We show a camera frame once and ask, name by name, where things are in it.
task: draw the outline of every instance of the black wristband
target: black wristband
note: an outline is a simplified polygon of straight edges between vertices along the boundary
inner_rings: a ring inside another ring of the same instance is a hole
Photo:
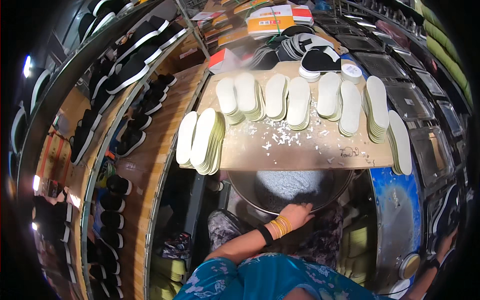
[[[273,243],[273,237],[272,234],[268,231],[267,227],[265,227],[264,224],[260,224],[257,227],[258,231],[263,235],[265,239],[266,246],[269,247]]]

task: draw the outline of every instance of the wooden shelf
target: wooden shelf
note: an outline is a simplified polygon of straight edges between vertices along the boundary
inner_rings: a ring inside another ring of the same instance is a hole
[[[175,74],[177,83],[167,92],[162,108],[144,130],[146,139],[128,157],[117,162],[116,173],[132,181],[132,193],[123,211],[124,248],[119,253],[125,299],[148,299],[152,230],[171,161],[176,134],[208,76],[208,63]]]

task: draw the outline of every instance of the woman's arm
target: woman's arm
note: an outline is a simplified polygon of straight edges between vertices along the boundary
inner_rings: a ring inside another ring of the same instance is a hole
[[[305,223],[314,217],[314,215],[310,215],[312,207],[313,205],[311,203],[289,204],[280,212],[280,215],[287,218],[292,224],[292,230],[295,230],[305,225]],[[279,230],[271,223],[265,224],[265,227],[268,229],[273,239],[276,240],[278,238]],[[214,257],[225,257],[238,265],[244,259],[257,254],[263,247],[265,247],[265,245],[266,242],[264,237],[257,229],[255,229],[226,242],[210,253],[205,260],[207,261]]]

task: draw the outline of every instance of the wooden board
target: wooden board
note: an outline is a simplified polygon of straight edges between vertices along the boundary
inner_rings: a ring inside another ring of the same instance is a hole
[[[116,173],[133,183],[123,211],[124,247],[119,253],[124,299],[144,298],[145,242],[156,192],[172,141],[208,63],[175,74],[177,83],[167,92],[162,108],[152,114],[144,130],[146,139],[129,156],[117,162]]]
[[[342,60],[342,63],[345,62],[354,63],[349,60]],[[272,70],[252,71],[252,74],[265,91],[266,83],[274,74],[280,73],[293,79],[298,77],[299,67],[299,61],[284,61],[278,63]],[[233,78],[238,73],[240,71],[212,76],[200,100],[198,112],[202,113],[206,108],[214,108],[220,111],[215,87],[222,78]],[[357,84],[357,88],[362,91],[365,84],[366,82],[362,78],[362,81]],[[367,119],[363,110],[360,113],[357,133],[353,137],[347,138],[338,132],[338,121],[331,122],[318,116],[316,111],[318,82],[310,83],[310,89],[312,91],[310,124],[308,126],[310,130],[289,131],[286,121],[274,123],[269,118],[260,122],[245,120],[235,126],[227,125],[220,169],[361,169],[387,167],[393,164],[388,141],[383,144],[375,144],[370,141],[366,127]],[[273,139],[273,134],[280,137],[282,131],[290,136],[295,136],[298,133],[298,138],[294,138],[290,146],[287,142],[278,144]],[[262,147],[266,146],[267,143],[272,145],[268,150]]]

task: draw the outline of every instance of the round metal container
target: round metal container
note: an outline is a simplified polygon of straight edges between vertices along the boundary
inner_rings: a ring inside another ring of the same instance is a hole
[[[322,195],[322,200],[314,204],[312,212],[316,212],[338,199],[345,189],[347,189],[354,175],[354,170],[326,170],[325,172],[331,172],[333,174],[333,184],[328,195]],[[235,192],[250,205],[267,214],[278,215],[280,213],[279,211],[267,209],[262,202],[258,200],[254,187],[256,171],[228,171],[227,173]]]

